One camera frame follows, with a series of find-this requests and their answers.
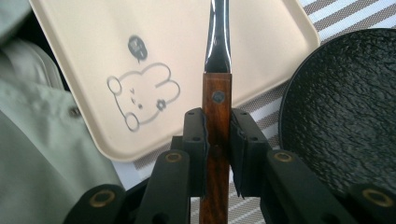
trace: brass screw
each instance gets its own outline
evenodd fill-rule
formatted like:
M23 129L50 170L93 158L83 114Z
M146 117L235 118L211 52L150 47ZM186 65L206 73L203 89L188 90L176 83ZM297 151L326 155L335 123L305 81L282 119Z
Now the brass screw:
M274 158L283 162L293 161L293 157L286 152L278 152L274 155Z
M116 194L112 190L102 189L90 198L90 205L96 208L105 207L106 205L113 202L115 198Z
M363 192L363 197L381 207L392 207L393 200L386 194L375 189L365 189Z

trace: knife handle rivet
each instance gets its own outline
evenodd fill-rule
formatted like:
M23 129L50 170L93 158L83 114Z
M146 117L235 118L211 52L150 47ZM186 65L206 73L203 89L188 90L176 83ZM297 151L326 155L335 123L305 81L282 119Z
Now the knife handle rivet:
M212 100L216 103L216 104L221 104L224 102L225 99L225 93L223 91L215 91L212 94Z

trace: knife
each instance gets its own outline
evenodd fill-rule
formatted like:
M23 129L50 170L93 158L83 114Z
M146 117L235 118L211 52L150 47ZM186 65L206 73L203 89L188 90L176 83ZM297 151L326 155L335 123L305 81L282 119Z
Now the knife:
M230 165L227 159L232 74L228 0L212 0L203 75L203 111L209 151L200 223L227 223Z

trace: black plate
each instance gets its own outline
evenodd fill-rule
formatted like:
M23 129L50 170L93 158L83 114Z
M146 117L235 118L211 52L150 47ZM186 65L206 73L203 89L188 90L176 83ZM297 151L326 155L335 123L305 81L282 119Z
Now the black plate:
M396 30L362 30L299 67L280 111L280 145L334 193L373 183L396 193Z

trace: light green cloth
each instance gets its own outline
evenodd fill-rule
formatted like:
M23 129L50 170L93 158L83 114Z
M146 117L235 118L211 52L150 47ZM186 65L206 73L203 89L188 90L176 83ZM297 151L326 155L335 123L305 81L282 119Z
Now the light green cloth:
M73 107L68 92L0 78L0 223L63 223L86 190L120 185Z

